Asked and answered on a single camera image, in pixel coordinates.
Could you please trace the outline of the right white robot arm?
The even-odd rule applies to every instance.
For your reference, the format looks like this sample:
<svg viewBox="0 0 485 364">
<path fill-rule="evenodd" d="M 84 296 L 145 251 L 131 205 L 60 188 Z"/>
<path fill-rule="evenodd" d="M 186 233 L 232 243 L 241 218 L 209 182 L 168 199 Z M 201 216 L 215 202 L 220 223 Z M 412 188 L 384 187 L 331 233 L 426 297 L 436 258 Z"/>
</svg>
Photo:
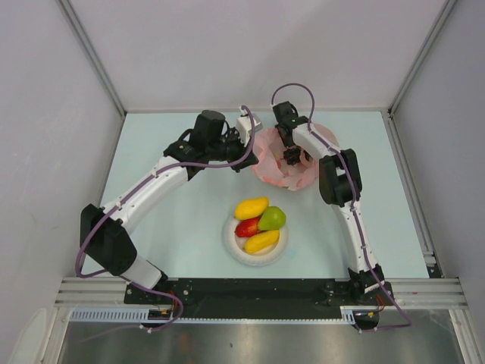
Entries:
<svg viewBox="0 0 485 364">
<path fill-rule="evenodd" d="M 290 102 L 273 105 L 272 110 L 284 146 L 298 147 L 318 163 L 321 198 L 336 213 L 346 243 L 350 297 L 358 304 L 369 303 L 377 294 L 390 298 L 361 215 L 362 182 L 355 151 L 332 143 Z"/>
</svg>

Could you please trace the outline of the red fake mango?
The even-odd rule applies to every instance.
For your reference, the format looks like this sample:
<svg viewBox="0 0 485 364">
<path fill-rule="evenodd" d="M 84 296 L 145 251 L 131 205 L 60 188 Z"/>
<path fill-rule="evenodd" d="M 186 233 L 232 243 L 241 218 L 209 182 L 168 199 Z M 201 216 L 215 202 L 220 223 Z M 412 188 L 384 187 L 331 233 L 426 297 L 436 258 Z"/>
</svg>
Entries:
<svg viewBox="0 0 485 364">
<path fill-rule="evenodd" d="M 261 230 L 258 228 L 258 223 L 261 217 L 250 218 L 247 220 L 240 221 L 239 224 L 236 226 L 235 235 L 237 237 L 243 238 L 250 238 L 258 233 Z"/>
</svg>

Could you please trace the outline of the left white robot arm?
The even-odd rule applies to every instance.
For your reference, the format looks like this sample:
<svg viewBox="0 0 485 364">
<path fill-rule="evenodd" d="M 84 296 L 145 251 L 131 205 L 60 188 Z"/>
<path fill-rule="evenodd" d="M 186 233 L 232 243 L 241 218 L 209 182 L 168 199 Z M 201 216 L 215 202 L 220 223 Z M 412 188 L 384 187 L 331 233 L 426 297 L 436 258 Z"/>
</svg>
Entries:
<svg viewBox="0 0 485 364">
<path fill-rule="evenodd" d="M 80 278 L 81 259 L 90 257 L 102 272 L 123 278 L 141 289 L 151 303 L 167 295 L 167 275 L 142 257 L 131 239 L 137 225 L 170 192 L 207 168 L 241 171 L 258 162 L 253 153 L 261 122 L 242 106 L 230 127 L 223 114 L 204 110 L 193 127 L 185 130 L 163 152 L 155 166 L 130 190 L 102 207 L 87 205 L 80 216 L 80 251 L 75 270 Z"/>
</svg>

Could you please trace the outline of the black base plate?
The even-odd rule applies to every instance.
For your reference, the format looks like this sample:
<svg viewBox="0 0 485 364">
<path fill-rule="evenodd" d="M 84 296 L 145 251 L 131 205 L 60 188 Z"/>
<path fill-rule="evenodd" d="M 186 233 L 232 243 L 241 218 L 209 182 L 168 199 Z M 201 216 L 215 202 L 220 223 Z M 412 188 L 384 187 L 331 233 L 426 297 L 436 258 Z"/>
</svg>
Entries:
<svg viewBox="0 0 485 364">
<path fill-rule="evenodd" d="M 180 299 L 184 319 L 337 319 L 342 306 L 390 304 L 381 289 L 335 279 L 170 278 L 154 289 Z"/>
</svg>

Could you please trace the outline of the white paper plate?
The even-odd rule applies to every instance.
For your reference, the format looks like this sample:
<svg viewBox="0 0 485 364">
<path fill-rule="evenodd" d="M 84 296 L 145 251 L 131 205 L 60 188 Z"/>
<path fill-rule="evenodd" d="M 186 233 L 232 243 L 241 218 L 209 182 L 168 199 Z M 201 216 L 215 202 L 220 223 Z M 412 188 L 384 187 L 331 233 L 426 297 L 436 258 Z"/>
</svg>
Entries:
<svg viewBox="0 0 485 364">
<path fill-rule="evenodd" d="M 289 228 L 264 231 L 252 237 L 239 237 L 236 227 L 240 220 L 229 217 L 223 229 L 223 244 L 237 261 L 250 266 L 264 266 L 276 262 L 289 245 Z"/>
</svg>

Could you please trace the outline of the aluminium frame rail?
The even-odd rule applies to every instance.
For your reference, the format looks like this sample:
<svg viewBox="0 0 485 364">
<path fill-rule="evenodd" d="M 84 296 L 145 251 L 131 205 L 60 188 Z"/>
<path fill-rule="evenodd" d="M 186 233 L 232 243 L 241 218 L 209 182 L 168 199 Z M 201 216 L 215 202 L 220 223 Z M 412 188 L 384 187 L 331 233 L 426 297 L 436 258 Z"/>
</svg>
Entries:
<svg viewBox="0 0 485 364">
<path fill-rule="evenodd" d="M 108 96 L 111 104 L 114 106 L 121 119 L 124 120 L 127 115 L 127 110 L 123 106 L 123 103 L 118 95 L 111 78 L 108 75 L 85 27 L 83 26 L 79 15 L 77 14 L 71 1 L 68 0 L 56 0 L 55 3 L 59 7 L 61 13 L 64 16 L 68 26 L 71 29 L 75 39 L 78 41 L 80 48 L 86 56 L 89 65 L 91 66 L 95 76 L 97 77 L 102 89 Z"/>
</svg>

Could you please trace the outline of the pink plastic bag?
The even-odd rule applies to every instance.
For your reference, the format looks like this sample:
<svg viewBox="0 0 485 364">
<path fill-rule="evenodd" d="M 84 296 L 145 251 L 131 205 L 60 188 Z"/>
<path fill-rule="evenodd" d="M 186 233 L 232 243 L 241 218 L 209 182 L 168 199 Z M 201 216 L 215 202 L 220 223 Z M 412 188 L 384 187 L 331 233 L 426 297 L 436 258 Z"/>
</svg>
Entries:
<svg viewBox="0 0 485 364">
<path fill-rule="evenodd" d="M 328 147 L 340 147 L 333 132 L 316 123 L 297 127 L 293 130 L 293 139 L 301 149 L 296 154 L 300 161 L 289 165 L 284 159 L 288 149 L 275 127 L 256 134 L 253 152 L 258 164 L 252 166 L 252 171 L 257 178 L 290 191 L 301 190 L 318 179 L 318 160 L 328 154 Z"/>
</svg>

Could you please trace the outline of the black fake grapes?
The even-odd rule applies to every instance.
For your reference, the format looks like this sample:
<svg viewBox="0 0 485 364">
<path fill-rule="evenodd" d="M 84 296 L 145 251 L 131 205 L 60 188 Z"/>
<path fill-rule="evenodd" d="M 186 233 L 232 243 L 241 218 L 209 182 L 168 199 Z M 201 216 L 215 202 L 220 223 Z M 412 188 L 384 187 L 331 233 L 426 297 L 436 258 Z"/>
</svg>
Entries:
<svg viewBox="0 0 485 364">
<path fill-rule="evenodd" d="M 283 152 L 283 159 L 288 165 L 297 165 L 301 162 L 301 153 L 302 150 L 298 146 L 288 148 Z"/>
</svg>

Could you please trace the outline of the yellow fake mango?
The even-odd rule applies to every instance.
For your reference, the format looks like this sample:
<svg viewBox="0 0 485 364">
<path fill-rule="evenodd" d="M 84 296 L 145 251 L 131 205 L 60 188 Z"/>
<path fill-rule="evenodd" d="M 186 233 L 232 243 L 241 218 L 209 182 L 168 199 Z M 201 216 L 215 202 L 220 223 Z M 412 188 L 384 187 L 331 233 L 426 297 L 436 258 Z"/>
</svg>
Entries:
<svg viewBox="0 0 485 364">
<path fill-rule="evenodd" d="M 234 217 L 240 221 L 256 218 L 262 215 L 268 206 L 269 199 L 266 196 L 246 199 L 236 206 Z"/>
<path fill-rule="evenodd" d="M 263 231 L 250 237 L 244 245 L 246 253 L 254 254 L 278 242 L 279 230 Z"/>
</svg>

